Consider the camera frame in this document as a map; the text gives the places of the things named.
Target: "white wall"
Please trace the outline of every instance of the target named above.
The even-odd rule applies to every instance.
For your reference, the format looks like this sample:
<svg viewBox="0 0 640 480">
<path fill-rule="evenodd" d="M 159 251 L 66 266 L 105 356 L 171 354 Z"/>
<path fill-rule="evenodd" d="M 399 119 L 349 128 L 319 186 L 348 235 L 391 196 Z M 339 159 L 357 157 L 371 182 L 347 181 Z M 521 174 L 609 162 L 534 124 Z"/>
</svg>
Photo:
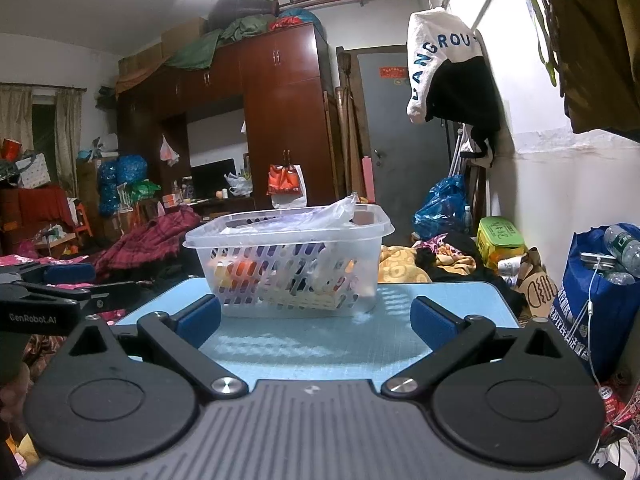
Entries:
<svg viewBox="0 0 640 480">
<path fill-rule="evenodd" d="M 82 98 L 80 149 L 98 136 L 115 132 L 114 114 L 95 107 L 101 85 L 114 86 L 118 56 L 57 41 L 0 34 L 0 82 L 87 88 Z"/>
<path fill-rule="evenodd" d="M 640 144 L 601 130 L 572 133 L 525 0 L 494 0 L 478 30 L 506 115 L 488 173 L 492 214 L 510 218 L 560 282 L 573 232 L 640 223 Z"/>
<path fill-rule="evenodd" d="M 240 132 L 244 110 L 208 117 L 187 124 L 191 167 L 232 158 L 236 171 L 244 167 L 243 155 L 248 153 L 246 135 Z"/>
<path fill-rule="evenodd" d="M 335 48 L 345 50 L 405 44 L 412 12 L 420 10 L 417 0 L 364 0 L 309 9 L 322 22 L 329 44 L 334 86 L 339 85 Z"/>
</svg>

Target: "silver bolt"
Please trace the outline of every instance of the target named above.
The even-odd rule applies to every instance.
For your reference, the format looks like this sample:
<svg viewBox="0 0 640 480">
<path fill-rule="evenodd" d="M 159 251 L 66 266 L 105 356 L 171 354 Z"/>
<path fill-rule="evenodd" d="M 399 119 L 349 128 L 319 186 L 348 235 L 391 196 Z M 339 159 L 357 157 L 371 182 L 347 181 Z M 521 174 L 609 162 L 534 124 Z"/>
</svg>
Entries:
<svg viewBox="0 0 640 480">
<path fill-rule="evenodd" d="M 395 394 L 410 394 L 418 388 L 418 383 L 409 377 L 392 377 L 386 387 Z"/>
<path fill-rule="evenodd" d="M 211 389 L 217 394 L 233 395 L 242 390 L 242 382 L 235 377 L 222 377 L 211 383 Z"/>
</svg>

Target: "red cup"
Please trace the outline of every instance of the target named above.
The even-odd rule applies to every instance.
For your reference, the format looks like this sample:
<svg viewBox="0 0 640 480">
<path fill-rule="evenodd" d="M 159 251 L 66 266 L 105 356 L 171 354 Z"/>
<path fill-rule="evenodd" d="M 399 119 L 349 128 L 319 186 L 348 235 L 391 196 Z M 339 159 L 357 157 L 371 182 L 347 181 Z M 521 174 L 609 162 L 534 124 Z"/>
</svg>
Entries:
<svg viewBox="0 0 640 480">
<path fill-rule="evenodd" d="M 18 155 L 20 154 L 20 148 L 22 144 L 17 140 L 13 139 L 5 139 L 2 141 L 2 158 L 4 160 L 8 160 L 9 162 L 13 162 Z"/>
</svg>

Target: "clear plastic basket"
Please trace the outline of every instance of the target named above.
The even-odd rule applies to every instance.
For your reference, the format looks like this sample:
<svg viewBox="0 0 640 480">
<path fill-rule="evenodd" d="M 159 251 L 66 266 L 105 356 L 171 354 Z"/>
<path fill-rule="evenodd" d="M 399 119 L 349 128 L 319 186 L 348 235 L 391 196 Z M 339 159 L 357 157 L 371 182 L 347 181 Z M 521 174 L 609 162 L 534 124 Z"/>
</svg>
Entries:
<svg viewBox="0 0 640 480">
<path fill-rule="evenodd" d="M 374 306 L 382 237 L 394 227 L 382 208 L 357 204 L 349 226 L 221 234 L 226 227 L 312 211 L 252 211 L 186 234 L 223 313 L 236 317 L 354 316 Z"/>
</svg>

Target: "red sign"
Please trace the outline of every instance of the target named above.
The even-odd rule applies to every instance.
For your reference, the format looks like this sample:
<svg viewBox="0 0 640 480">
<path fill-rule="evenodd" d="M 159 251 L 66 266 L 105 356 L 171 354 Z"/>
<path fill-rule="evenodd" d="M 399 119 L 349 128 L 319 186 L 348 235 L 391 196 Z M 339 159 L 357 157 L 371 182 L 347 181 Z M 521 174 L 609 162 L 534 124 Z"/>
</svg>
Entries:
<svg viewBox="0 0 640 480">
<path fill-rule="evenodd" d="M 409 79 L 409 69 L 405 66 L 381 66 L 380 77 L 387 79 Z"/>
</svg>

